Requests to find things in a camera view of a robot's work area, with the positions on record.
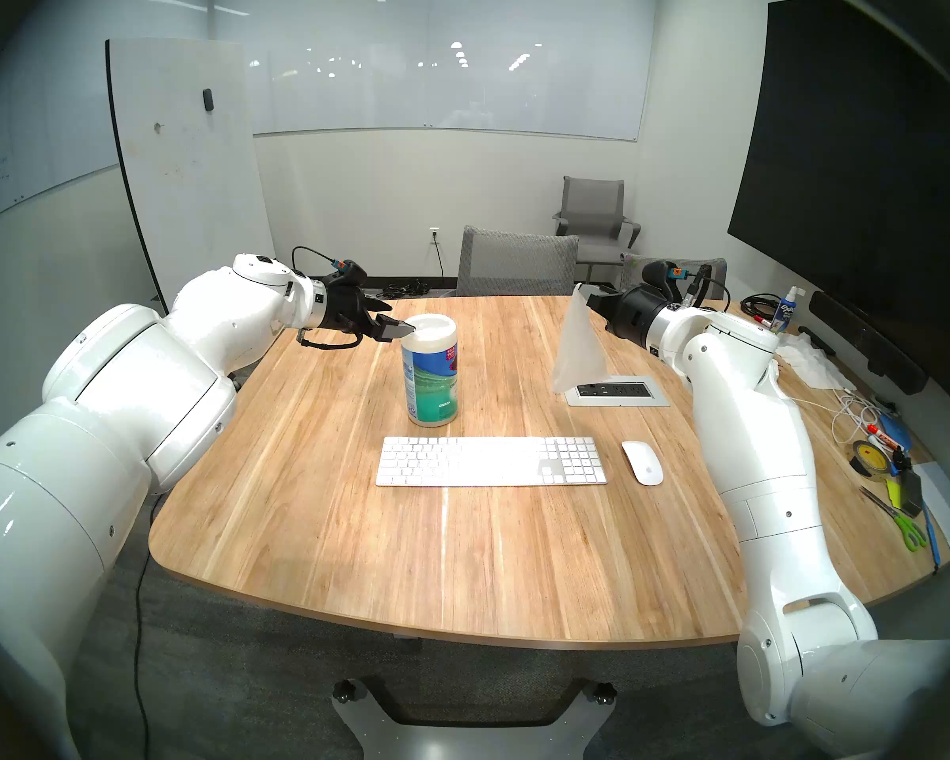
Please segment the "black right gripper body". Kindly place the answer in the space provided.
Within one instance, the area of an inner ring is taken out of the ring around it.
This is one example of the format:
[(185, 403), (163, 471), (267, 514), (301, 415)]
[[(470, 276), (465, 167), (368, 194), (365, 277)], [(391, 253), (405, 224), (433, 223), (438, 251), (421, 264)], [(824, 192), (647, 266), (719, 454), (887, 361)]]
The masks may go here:
[(616, 300), (614, 320), (611, 325), (605, 325), (605, 331), (647, 350), (651, 325), (670, 305), (672, 302), (658, 289), (640, 284), (622, 292), (622, 296)]

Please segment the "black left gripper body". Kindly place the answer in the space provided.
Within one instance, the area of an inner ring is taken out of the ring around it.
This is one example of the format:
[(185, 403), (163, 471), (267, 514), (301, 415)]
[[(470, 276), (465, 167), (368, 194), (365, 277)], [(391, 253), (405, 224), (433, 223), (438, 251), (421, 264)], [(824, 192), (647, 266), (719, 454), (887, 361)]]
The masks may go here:
[(341, 280), (315, 280), (313, 329), (370, 337), (374, 317), (363, 310), (363, 289)]

